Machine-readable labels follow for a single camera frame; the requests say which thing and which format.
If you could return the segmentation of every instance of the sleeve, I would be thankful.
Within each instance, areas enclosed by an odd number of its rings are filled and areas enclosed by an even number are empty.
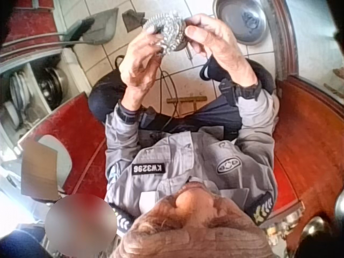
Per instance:
[[[267,219],[277,199],[277,183],[273,172],[275,141],[272,134],[278,110],[274,107],[274,97],[265,90],[260,92],[257,101],[239,97],[237,106],[242,128],[235,144],[260,165],[261,173],[265,174],[263,178],[268,180],[257,185],[266,191],[265,195],[257,196],[245,211],[259,225]]]
[[[109,182],[116,181],[121,172],[128,167],[140,150],[139,123],[127,124],[114,112],[109,114],[105,123],[107,150],[105,175]]]
[[[275,145],[272,137],[275,120],[273,97],[262,90],[257,101],[239,97],[237,106],[242,127],[236,145],[256,162],[272,169]]]

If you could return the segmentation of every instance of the red surface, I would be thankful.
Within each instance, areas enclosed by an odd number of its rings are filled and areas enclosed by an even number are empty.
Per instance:
[[[16,7],[32,8],[32,0],[17,0]]]
[[[32,10],[15,10],[9,20],[10,33],[5,42],[13,41],[16,39],[26,38],[33,35],[46,34],[57,32],[53,14],[48,11]],[[44,37],[29,41],[24,41],[9,47],[4,47],[1,53],[9,52],[15,49],[33,46],[36,44],[43,44],[48,42],[59,41],[58,36]],[[34,49],[19,54],[9,56],[1,61],[11,59],[18,55],[23,55],[27,52],[32,52]]]
[[[277,201],[274,206],[274,211],[282,209],[288,204],[297,200],[297,195],[292,187],[289,178],[287,177],[278,157],[275,157],[274,174],[277,182]]]
[[[90,173],[86,173],[84,180],[90,187],[88,193],[103,198],[103,189],[106,189],[105,150],[98,147],[105,139],[105,129],[89,111],[86,94],[82,93],[56,109],[28,138],[38,140],[45,134],[56,137],[71,157],[72,169],[63,186],[66,193],[72,194],[81,175],[89,167]],[[93,156],[94,164],[88,166]]]
[[[38,3],[39,3],[39,7],[54,8],[54,1],[53,0],[38,0]]]
[[[91,166],[87,170],[80,186],[78,189],[75,189],[77,193],[93,194],[104,199],[107,184],[105,177],[105,151],[106,143],[104,142]]]
[[[53,8],[53,0],[38,0],[40,8]],[[32,8],[32,0],[18,0],[16,7],[19,8]]]

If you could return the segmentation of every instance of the metal scrubber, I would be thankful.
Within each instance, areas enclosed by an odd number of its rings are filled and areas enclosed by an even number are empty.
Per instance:
[[[163,48],[162,55],[180,51],[187,46],[188,41],[184,34],[186,23],[178,13],[160,13],[153,16],[144,24],[144,29],[151,27],[154,27],[155,33],[160,33],[164,37],[157,44]]]

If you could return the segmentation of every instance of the man's left hand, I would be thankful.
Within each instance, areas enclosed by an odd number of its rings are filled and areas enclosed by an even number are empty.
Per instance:
[[[156,72],[161,64],[157,46],[162,35],[142,31],[128,46],[127,53],[119,66],[121,79],[127,85],[122,105],[132,111],[141,107],[144,96],[153,86]]]

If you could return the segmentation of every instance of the dustpan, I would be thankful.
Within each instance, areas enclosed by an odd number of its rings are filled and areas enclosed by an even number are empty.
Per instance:
[[[92,42],[93,45],[100,45],[109,42],[115,32],[118,16],[118,8],[96,13],[90,16],[95,22],[92,27],[82,36],[86,42]]]
[[[83,41],[80,41],[79,44],[101,45],[107,43],[116,32],[117,16],[118,8],[114,8],[78,20],[63,35],[62,40],[64,42],[78,41],[82,36]]]

